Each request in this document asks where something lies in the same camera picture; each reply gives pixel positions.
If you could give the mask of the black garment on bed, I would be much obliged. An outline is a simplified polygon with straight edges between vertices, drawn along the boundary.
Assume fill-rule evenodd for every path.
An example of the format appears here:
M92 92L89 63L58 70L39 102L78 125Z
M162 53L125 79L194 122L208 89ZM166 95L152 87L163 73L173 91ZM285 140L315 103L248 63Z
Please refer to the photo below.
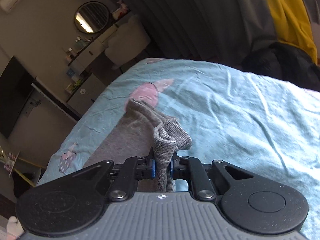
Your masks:
M314 91L319 91L319 66L303 50L273 43L251 52L241 63L245 72L269 76Z

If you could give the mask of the white grey dressing table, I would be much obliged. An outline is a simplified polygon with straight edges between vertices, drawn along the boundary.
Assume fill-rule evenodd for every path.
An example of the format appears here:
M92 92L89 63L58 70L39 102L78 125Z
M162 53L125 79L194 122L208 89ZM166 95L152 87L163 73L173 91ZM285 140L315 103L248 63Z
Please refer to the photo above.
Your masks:
M118 30L118 25L114 24L90 42L80 53L67 64L69 68L80 75L85 69L108 47L108 41Z

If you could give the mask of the white drawer cabinet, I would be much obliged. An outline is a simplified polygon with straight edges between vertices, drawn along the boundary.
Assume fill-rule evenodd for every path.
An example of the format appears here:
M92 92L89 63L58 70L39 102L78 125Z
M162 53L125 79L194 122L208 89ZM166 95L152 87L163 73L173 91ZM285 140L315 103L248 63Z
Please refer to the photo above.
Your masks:
M67 105L78 115L84 115L93 105L106 86L91 74L67 100Z

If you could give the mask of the light blue bed sheet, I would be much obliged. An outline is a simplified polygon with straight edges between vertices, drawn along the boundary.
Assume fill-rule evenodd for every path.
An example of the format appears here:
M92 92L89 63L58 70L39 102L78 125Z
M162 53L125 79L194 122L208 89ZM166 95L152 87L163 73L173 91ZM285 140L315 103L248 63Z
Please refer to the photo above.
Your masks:
M309 203L302 233L319 239L319 92L216 63L146 59L131 67L74 126L41 184L82 169L129 99L178 118L193 141L181 155L222 159L297 189Z

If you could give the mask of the grey curtain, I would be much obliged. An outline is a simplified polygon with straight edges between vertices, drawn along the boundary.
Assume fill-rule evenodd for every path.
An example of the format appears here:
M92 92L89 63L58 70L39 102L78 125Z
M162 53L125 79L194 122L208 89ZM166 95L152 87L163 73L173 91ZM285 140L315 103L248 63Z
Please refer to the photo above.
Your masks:
M236 66L276 42L267 0L123 0L163 54Z

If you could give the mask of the yellow cloth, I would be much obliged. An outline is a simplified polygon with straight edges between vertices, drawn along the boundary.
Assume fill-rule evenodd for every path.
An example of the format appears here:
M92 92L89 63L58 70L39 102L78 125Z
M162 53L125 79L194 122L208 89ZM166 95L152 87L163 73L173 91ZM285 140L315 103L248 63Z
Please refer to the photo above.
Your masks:
M306 52L317 63L317 48L303 0L267 0L279 42Z

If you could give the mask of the round side table yellow legs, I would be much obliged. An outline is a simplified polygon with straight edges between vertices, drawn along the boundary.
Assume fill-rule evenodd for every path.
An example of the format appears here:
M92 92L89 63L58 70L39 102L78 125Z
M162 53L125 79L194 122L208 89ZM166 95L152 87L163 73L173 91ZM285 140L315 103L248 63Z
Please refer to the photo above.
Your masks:
M41 177L43 176L46 168L40 164L33 163L26 159L20 157L20 151L15 155L16 162L14 165L14 169L11 174L9 174L9 178L12 177L12 174L16 172L26 183L28 183L31 187L35 187Z

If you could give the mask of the grey sweat pants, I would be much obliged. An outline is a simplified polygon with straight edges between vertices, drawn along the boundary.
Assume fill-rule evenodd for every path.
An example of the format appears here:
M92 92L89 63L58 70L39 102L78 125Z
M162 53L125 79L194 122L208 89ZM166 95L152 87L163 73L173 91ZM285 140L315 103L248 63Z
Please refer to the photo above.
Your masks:
M171 159L174 153L188 150L192 144L176 117L165 115L147 102L130 99L125 114L83 167L107 159L121 164L129 157L147 156L153 149L156 178L141 182L138 189L174 192L176 184L168 170Z

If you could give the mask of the wall power socket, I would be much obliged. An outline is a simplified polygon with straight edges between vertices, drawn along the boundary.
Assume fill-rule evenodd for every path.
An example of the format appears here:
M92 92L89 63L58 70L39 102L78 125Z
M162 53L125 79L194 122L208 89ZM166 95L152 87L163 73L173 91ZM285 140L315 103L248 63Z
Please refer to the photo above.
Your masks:
M35 100L33 98L29 98L24 109L23 109L23 115L25 115L26 117L28 117L31 113L31 111L39 106L41 104L41 99L39 100Z

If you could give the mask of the black wall television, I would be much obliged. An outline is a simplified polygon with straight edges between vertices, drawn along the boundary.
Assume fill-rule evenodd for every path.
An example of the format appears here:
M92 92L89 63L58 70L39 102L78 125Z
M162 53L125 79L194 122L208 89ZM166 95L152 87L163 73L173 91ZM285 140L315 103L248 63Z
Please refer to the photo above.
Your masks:
M8 138L21 111L33 93L33 76L16 57L12 57L1 74L0 82L0 129Z

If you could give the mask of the round black framed mirror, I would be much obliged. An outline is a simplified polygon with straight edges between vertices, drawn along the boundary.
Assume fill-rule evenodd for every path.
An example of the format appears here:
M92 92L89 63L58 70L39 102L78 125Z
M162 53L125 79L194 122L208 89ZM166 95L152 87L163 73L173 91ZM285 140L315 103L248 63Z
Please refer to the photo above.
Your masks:
M102 31L108 24L110 11L106 5L97 1L86 2L74 14L76 28L85 34Z

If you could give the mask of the flower bouquet on table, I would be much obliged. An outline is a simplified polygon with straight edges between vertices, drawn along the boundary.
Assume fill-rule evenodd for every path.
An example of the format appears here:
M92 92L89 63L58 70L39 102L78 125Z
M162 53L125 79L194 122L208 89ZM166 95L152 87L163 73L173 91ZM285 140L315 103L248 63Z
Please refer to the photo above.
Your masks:
M14 165L16 162L16 156L12 153L6 154L3 151L3 148L0 146L0 161L4 165L4 169L11 174L12 170L14 169Z

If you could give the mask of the white shell back chair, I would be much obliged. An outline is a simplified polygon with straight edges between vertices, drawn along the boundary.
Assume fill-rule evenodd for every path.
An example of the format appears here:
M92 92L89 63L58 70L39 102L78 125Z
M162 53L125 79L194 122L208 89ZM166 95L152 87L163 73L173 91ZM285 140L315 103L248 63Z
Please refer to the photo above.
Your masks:
M150 43L150 38L137 15L122 24L109 39L105 49L106 57L119 68L137 57Z

